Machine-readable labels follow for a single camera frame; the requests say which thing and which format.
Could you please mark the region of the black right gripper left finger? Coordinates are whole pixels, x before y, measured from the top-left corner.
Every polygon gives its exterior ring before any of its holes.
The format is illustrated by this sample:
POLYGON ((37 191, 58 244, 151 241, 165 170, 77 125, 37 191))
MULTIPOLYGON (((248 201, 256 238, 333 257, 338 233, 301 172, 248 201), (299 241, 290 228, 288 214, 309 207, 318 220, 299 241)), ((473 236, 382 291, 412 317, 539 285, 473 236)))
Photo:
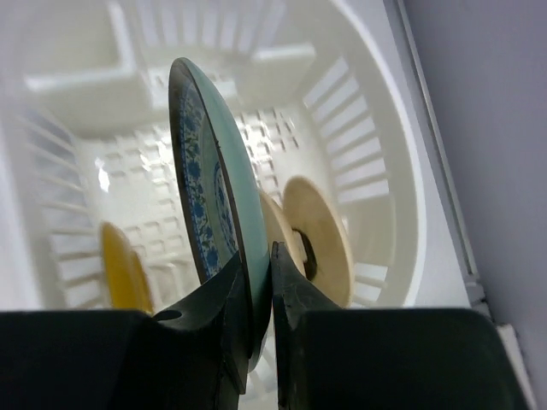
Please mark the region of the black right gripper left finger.
POLYGON ((4 409, 235 409, 248 365, 243 272, 231 261, 171 307, 7 312, 4 409))

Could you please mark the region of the yellow patterned plate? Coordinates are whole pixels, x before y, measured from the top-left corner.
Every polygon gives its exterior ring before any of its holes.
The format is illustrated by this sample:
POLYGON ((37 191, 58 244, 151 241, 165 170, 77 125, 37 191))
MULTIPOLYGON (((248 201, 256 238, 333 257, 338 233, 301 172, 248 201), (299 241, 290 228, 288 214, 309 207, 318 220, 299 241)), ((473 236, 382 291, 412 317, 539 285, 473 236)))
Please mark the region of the yellow patterned plate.
POLYGON ((125 233, 104 221, 100 225, 100 240, 112 307, 152 314, 154 308, 144 267, 125 233))

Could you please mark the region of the teal blue floral plate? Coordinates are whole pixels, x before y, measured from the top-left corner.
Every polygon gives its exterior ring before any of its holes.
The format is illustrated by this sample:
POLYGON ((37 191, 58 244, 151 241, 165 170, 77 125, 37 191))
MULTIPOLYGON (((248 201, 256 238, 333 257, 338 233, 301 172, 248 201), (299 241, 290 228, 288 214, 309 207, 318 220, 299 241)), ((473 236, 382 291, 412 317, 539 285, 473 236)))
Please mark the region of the teal blue floral plate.
POLYGON ((169 126, 179 198, 198 277, 206 282, 231 260, 243 270, 255 369, 268 328, 270 256, 247 149, 230 109, 191 60, 168 77, 169 126))

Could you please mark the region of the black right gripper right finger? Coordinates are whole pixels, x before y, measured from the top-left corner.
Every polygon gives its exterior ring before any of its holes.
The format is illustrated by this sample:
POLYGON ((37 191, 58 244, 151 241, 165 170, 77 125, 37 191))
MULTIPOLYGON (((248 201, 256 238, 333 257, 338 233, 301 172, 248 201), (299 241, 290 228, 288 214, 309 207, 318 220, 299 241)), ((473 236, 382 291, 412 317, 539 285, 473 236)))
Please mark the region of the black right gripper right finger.
POLYGON ((282 409, 525 409, 494 324, 465 308, 341 308, 271 251, 282 409))

